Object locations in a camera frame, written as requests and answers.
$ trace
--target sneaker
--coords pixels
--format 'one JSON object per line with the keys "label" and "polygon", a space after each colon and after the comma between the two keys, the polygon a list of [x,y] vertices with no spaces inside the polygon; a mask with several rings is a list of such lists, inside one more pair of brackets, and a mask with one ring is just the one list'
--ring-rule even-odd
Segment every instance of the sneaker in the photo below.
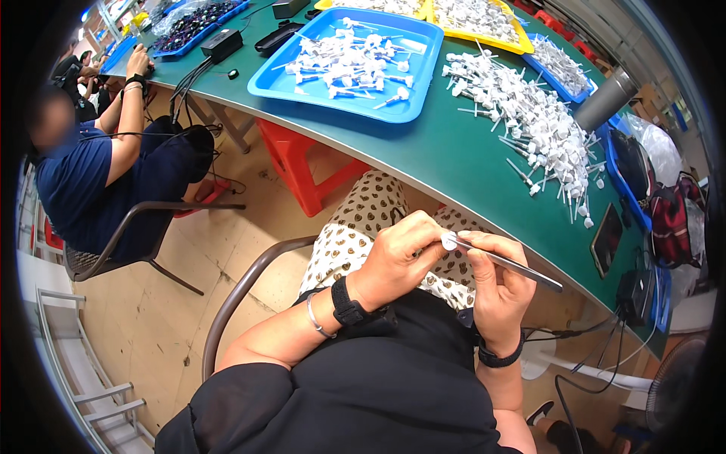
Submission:
{"label": "sneaker", "polygon": [[554,406],[554,400],[548,400],[540,405],[539,408],[537,408],[534,413],[529,415],[529,417],[527,418],[527,426],[534,426],[535,424],[537,424],[537,421],[547,416],[547,414],[550,412],[550,410],[552,410],[552,407]]}

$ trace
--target green workbench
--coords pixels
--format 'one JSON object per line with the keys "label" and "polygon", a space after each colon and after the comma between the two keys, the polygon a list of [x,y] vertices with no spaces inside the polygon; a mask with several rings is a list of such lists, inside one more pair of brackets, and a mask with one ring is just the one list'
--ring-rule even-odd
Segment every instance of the green workbench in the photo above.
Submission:
{"label": "green workbench", "polygon": [[[469,214],[472,219],[480,219],[492,232],[521,241],[528,249],[528,256],[543,263],[555,279],[572,285],[588,299],[600,302],[611,311],[615,309],[620,276],[634,267],[636,248],[643,245],[643,232],[635,223],[624,230],[610,272],[605,279],[600,279],[590,253],[590,243],[608,204],[613,203],[618,213],[621,212],[618,195],[609,177],[603,175],[604,189],[598,190],[592,184],[588,191],[590,214],[595,223],[589,230],[582,225],[580,216],[575,225],[570,225],[567,209],[561,200],[555,199],[558,182],[550,181],[544,193],[529,196],[527,186],[505,159],[510,158],[520,169],[527,168],[526,161],[497,139],[505,132],[503,122],[492,133],[493,123],[488,118],[475,118],[473,114],[457,111],[457,108],[473,109],[472,102],[453,97],[446,90],[449,79],[441,77],[447,53],[477,53],[476,43],[446,37],[421,115],[409,123],[381,123],[339,110],[254,97],[248,93],[247,82],[265,62],[253,45],[275,30],[278,21],[274,19],[272,8],[262,9],[251,20],[242,17],[264,5],[262,1],[253,0],[247,10],[224,24],[225,28],[244,29],[245,46],[199,77],[191,91],[195,96],[272,121],[393,174]],[[291,20],[306,23],[303,15],[307,9],[304,8]],[[530,21],[524,28],[527,33],[549,35],[585,70],[592,69],[588,76],[596,84],[604,82],[605,76],[564,38],[525,12],[513,9],[517,16]],[[141,38],[141,42],[147,45],[153,40],[152,36]],[[510,67],[527,66],[516,54],[490,49],[499,55],[498,61]],[[175,62],[156,59],[156,71],[151,80],[174,87],[203,59],[198,49]],[[126,61],[128,55],[122,57],[108,74],[124,77]],[[235,80],[221,76],[221,73],[232,69],[240,72]],[[525,79],[536,78],[534,69],[529,66],[528,69]],[[597,155],[597,162],[605,160],[599,144],[592,150]],[[538,171],[532,179],[541,178],[542,171]],[[636,328],[634,332],[645,339],[650,329]],[[665,335],[656,332],[649,343],[648,347],[657,356],[663,352],[665,338]]]}

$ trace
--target black shirt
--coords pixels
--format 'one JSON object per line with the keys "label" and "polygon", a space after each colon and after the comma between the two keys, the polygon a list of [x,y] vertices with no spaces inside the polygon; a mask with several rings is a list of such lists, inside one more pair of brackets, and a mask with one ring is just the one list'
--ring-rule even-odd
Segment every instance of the black shirt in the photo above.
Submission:
{"label": "black shirt", "polygon": [[519,453],[497,444],[473,336],[454,310],[419,289],[392,307],[389,336],[344,328],[291,371],[254,363],[214,374],[155,452]]}
{"label": "black shirt", "polygon": [[68,71],[68,68],[70,68],[71,65],[76,65],[78,66],[78,68],[83,67],[83,64],[78,61],[78,57],[76,57],[75,55],[71,55],[64,58],[63,60],[60,60],[60,63],[58,63],[53,70],[53,74],[51,74],[51,79],[63,76]]}

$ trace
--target metal chair frame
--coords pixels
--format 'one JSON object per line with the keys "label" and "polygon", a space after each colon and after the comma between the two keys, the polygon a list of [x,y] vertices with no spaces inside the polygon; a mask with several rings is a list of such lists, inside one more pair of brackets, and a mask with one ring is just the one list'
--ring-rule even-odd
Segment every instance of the metal chair frame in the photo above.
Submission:
{"label": "metal chair frame", "polygon": [[[164,234],[161,235],[154,247],[154,250],[146,257],[142,257],[140,259],[135,259],[131,261],[126,262],[114,262],[113,259],[110,258],[111,253],[113,252],[114,248],[116,247],[116,244],[121,239],[121,235],[126,230],[126,228],[131,223],[131,220],[136,216],[137,214],[141,213],[142,211],[147,210],[167,210],[167,211],[178,211],[178,210],[243,210],[247,208],[243,204],[237,204],[237,203],[217,203],[217,204],[209,204],[209,203],[186,203],[186,202],[158,202],[158,201],[147,201],[147,202],[141,202],[137,203],[133,207],[131,207],[131,210],[129,210],[128,213],[124,216],[121,223],[116,227],[115,232],[113,235],[111,235],[111,239],[108,241],[108,244],[104,248],[101,255],[92,254],[88,252],[81,252],[76,251],[72,249],[68,242],[66,241],[63,245],[63,263],[65,265],[65,269],[68,272],[68,276],[73,282],[83,282],[91,277],[101,275],[105,272],[112,271],[117,268],[125,267],[127,265],[130,265],[132,263],[136,262],[148,262],[154,269],[159,271],[161,274],[165,275],[169,279],[173,280],[174,282],[178,283],[179,285],[182,285],[191,291],[195,292],[198,295],[204,296],[204,292],[199,290],[198,288],[194,287],[193,285],[190,285],[186,281],[182,280],[180,277],[175,276],[165,268],[163,268],[161,265],[159,265],[155,258],[159,254],[159,249],[161,248],[161,243],[164,239],[164,236],[166,235],[166,230],[168,230],[168,225],[171,223],[171,217],[172,214],[169,215],[169,221],[164,229]],[[84,263],[81,263],[79,266],[79,257],[80,262],[93,262],[93,264],[90,267],[85,267]]]}
{"label": "metal chair frame", "polygon": [[242,300],[247,296],[250,289],[257,279],[260,278],[262,272],[275,260],[277,257],[283,255],[285,252],[294,251],[305,246],[312,245],[318,235],[295,238],[294,240],[280,241],[273,246],[270,246],[265,252],[260,255],[257,260],[252,263],[250,268],[242,276],[242,279],[234,286],[232,292],[229,294],[227,299],[219,308],[217,315],[214,317],[212,326],[209,328],[209,334],[207,340],[204,343],[204,352],[202,353],[202,382],[207,381],[209,377],[214,373],[214,365],[217,358],[217,349],[219,348],[219,341],[222,339],[222,333],[224,328],[227,326],[229,319],[232,318],[232,314],[240,305]]}

